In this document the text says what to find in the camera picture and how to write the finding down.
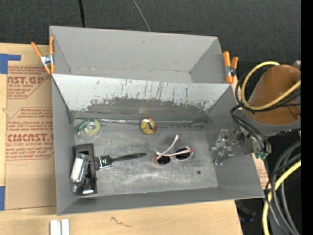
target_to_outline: blue tape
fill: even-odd
[[[8,74],[8,61],[20,61],[21,55],[0,54],[0,73]]]
[[[0,211],[4,210],[4,186],[0,186]]]

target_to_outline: gray bin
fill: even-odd
[[[234,130],[236,104],[218,38],[58,26],[50,35],[57,214],[263,197],[254,161],[239,145],[223,165],[212,162],[221,130]],[[149,117],[157,130],[146,135],[139,125],[105,122],[97,136],[78,138],[75,126],[89,117]],[[175,148],[189,146],[193,157],[153,163],[176,134]],[[78,196],[70,191],[72,148],[90,142],[96,157],[147,155],[98,170],[97,193]]]

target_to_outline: sunglasses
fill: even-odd
[[[155,157],[155,162],[159,165],[168,164],[171,160],[173,161],[186,161],[191,159],[194,154],[194,150],[188,146],[178,148],[173,154],[163,154],[160,158]]]
[[[174,153],[168,154],[167,152],[171,150],[179,139],[179,136],[176,135],[172,145],[164,152],[156,152],[156,157],[154,158],[154,162],[158,165],[165,165],[168,164],[171,160],[174,161],[186,161],[191,159],[192,155],[194,154],[194,150],[188,146],[183,146],[178,149]]]

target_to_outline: yellow cable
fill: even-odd
[[[294,171],[296,171],[301,166],[301,160],[297,163],[295,163],[293,166],[291,166],[287,171],[284,172],[283,175],[276,181],[275,183],[275,190],[279,188],[281,183],[290,176]],[[272,194],[271,192],[268,194],[268,201],[271,201]],[[268,231],[268,203],[265,202],[264,208],[263,208],[263,215],[262,215],[262,224],[263,224],[263,232],[265,235],[270,235]]]
[[[278,98],[274,99],[272,102],[270,103],[267,103],[267,104],[264,104],[262,106],[252,106],[252,105],[249,105],[247,100],[246,100],[246,97],[245,97],[245,90],[246,90],[246,84],[249,80],[249,78],[251,77],[251,75],[259,68],[263,67],[263,66],[267,66],[267,65],[274,65],[274,66],[277,66],[277,65],[280,65],[279,63],[276,63],[276,62],[272,62],[272,61],[269,61],[269,62],[263,62],[259,65],[257,65],[256,67],[254,67],[249,73],[248,75],[246,76],[244,82],[243,82],[243,85],[242,85],[242,88],[241,88],[241,98],[242,98],[242,101],[243,101],[243,104],[245,106],[247,106],[248,108],[252,109],[252,110],[263,110],[263,109],[266,109],[276,103],[278,103],[280,100],[284,99],[286,96],[288,96],[290,93],[292,93],[295,89],[297,89],[300,85],[301,85],[301,80],[299,80],[297,83],[295,83],[292,87],[290,87],[290,89],[288,89],[287,91],[285,91],[285,93],[283,93],[282,95],[280,95]]]

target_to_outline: white plastic piece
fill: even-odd
[[[69,235],[69,219],[50,220],[50,235]]]

